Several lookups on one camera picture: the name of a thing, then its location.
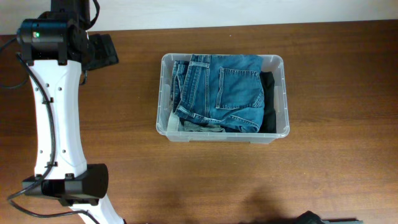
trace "brown wooden surface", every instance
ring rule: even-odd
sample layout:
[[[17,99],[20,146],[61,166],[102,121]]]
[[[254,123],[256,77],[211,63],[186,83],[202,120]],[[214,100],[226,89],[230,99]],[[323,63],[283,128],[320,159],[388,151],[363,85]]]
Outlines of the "brown wooden surface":
[[[79,89],[81,141],[88,163],[108,166],[108,195],[127,223],[238,223],[307,210],[398,223],[398,21],[110,34],[120,64],[90,72]],[[0,55],[2,83],[24,75],[16,50]],[[280,55],[290,134],[269,145],[161,136],[160,60],[169,52]],[[0,105],[0,223],[82,223],[39,220],[6,203],[34,171],[31,86],[0,90]],[[18,202],[67,210],[36,198]]]

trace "black cloth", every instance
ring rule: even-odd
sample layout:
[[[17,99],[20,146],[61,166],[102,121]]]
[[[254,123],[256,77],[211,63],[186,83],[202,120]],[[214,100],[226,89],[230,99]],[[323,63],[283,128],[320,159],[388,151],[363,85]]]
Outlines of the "black cloth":
[[[276,133],[276,112],[274,109],[275,80],[272,72],[261,72],[260,80],[264,89],[264,118],[259,133]]]

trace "gray fabric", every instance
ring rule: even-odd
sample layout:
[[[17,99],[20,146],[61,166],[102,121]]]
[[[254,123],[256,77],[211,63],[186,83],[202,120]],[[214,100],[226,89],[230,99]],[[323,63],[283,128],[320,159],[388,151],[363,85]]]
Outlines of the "gray fabric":
[[[200,126],[189,121],[184,121],[183,131],[224,133],[225,129],[220,125],[215,124],[206,124],[206,126]]]

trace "wood grain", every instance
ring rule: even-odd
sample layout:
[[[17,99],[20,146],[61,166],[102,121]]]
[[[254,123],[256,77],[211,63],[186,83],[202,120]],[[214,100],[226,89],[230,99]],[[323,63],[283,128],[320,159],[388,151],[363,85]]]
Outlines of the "wood grain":
[[[398,223],[398,21],[110,32],[120,64],[79,89],[88,163],[106,163],[108,195],[128,223],[238,223],[291,218]],[[9,36],[0,37],[0,44]],[[0,55],[0,82],[25,74]],[[269,145],[170,142],[155,130],[160,60],[169,52],[277,54],[291,131]],[[30,85],[0,90],[0,223],[38,220],[5,201],[37,152]],[[18,199],[44,213],[57,202]]]

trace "jeans back pocket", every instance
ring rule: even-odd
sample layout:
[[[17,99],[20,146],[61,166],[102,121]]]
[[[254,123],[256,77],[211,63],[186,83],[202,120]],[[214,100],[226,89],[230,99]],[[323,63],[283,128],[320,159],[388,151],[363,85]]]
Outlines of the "jeans back pocket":
[[[264,101],[259,72],[220,68],[217,109],[260,107]]]

